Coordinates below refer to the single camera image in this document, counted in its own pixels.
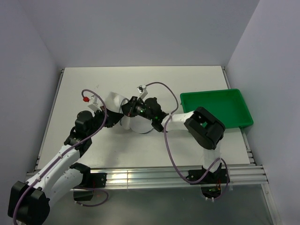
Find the white garments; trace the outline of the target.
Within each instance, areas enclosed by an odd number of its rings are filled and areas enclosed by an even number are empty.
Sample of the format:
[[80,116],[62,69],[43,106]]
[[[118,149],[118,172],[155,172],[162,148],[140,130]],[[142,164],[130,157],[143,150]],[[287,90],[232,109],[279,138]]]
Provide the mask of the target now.
[[111,110],[113,112],[119,113],[119,105],[122,99],[126,97],[115,93],[109,92],[108,96],[105,98],[105,106],[106,109]]

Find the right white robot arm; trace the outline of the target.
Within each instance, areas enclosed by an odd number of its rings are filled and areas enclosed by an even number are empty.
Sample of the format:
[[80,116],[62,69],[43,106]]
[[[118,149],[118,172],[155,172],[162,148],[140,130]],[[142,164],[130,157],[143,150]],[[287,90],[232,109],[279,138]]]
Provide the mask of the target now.
[[203,147],[203,178],[212,183],[219,177],[221,164],[219,142],[224,137],[225,126],[204,107],[192,112],[175,114],[165,113],[156,97],[142,100],[132,97],[121,106],[122,112],[128,117],[141,116],[151,121],[151,126],[158,132],[166,133],[173,130],[187,130],[196,142]]

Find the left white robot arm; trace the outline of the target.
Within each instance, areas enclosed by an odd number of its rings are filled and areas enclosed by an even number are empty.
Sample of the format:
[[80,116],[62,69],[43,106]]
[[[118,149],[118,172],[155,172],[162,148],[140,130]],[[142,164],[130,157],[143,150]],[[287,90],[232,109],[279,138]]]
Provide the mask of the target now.
[[10,192],[8,216],[15,225],[43,224],[51,207],[73,188],[94,191],[97,186],[91,168],[78,163],[102,128],[116,125],[124,114],[104,107],[81,111],[69,136],[50,162],[25,182],[16,182]]

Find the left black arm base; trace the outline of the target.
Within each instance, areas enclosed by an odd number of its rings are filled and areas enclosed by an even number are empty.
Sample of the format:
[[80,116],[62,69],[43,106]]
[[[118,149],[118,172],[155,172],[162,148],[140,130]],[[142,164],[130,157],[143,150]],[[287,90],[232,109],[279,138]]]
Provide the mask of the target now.
[[82,181],[76,188],[104,188],[106,186],[106,178],[107,173],[105,172],[84,174]]

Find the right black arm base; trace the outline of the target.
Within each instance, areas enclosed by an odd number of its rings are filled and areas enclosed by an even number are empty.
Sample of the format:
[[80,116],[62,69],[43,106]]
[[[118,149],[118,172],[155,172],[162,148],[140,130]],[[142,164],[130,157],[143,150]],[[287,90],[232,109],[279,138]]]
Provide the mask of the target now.
[[[204,168],[189,170],[188,176],[186,177],[189,181],[199,180],[206,170]],[[215,172],[208,172],[208,174],[197,184],[226,184],[230,182],[230,178],[225,168],[218,168]]]

